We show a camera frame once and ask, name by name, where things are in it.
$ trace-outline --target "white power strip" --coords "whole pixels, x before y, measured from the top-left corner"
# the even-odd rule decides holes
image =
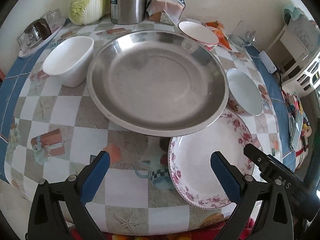
[[[268,57],[268,55],[265,53],[265,51],[260,52],[259,58],[263,62],[263,64],[266,66],[266,69],[269,71],[269,73],[276,72],[277,68],[273,64],[272,60]]]

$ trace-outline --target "white wall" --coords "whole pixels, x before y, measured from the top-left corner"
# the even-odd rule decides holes
[[[309,18],[300,0],[185,0],[187,17],[212,21],[218,19],[228,31],[240,20],[246,20],[256,30],[256,46],[266,48],[283,27],[282,13],[287,4],[300,7]],[[33,20],[50,9],[59,8],[68,16],[69,0],[19,0],[0,28],[0,67],[7,73],[15,61],[19,46],[17,36]]]

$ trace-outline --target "floral plate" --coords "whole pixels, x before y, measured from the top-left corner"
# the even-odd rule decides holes
[[[210,157],[213,152],[220,151],[243,175],[252,175],[254,163],[243,154],[248,143],[253,144],[248,127],[227,108],[203,130],[172,137],[168,163],[179,194],[190,204],[203,209],[217,209],[230,204],[211,169]]]

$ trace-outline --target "screw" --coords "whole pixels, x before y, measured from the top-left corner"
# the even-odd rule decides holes
[[[38,182],[40,185],[44,185],[45,184],[45,179],[39,179],[39,182]]]
[[[246,180],[246,181],[253,181],[253,177],[251,176],[251,175],[245,175],[244,176],[244,179]]]
[[[282,184],[282,181],[279,180],[279,179],[276,179],[276,180],[275,180],[275,183],[280,186],[280,185]]]
[[[76,178],[77,178],[76,175],[70,175],[70,176],[68,177],[68,180],[71,181],[71,182],[73,182],[73,181],[76,180]]]

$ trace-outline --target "table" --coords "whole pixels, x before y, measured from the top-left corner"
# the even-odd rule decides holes
[[[150,143],[159,138],[128,131],[109,121],[92,102],[85,81],[76,88],[67,88],[41,71],[49,53],[69,37],[92,37],[96,54],[106,42],[145,29],[179,32],[176,27],[149,20],[136,25],[114,25],[106,17],[88,26],[67,23],[41,53],[22,87],[4,162],[9,183],[32,200],[39,179],[47,179],[49,183],[64,181],[71,174],[77,175],[105,146],[115,145],[121,150],[121,160],[110,166],[93,201],[86,207],[102,231],[117,234],[154,235],[193,230],[230,216],[235,207],[232,203],[216,210],[202,210],[189,205],[176,191],[158,190],[150,180],[138,178],[134,172],[136,163]],[[211,50],[225,70],[243,71],[265,94],[263,113],[243,120],[255,144],[281,161],[278,122],[265,84],[248,53],[237,51],[232,53],[220,47]],[[38,136],[50,131],[55,134],[52,138],[61,136],[61,139],[53,143],[54,156],[48,157],[35,145]],[[260,180],[257,169],[254,177]]]

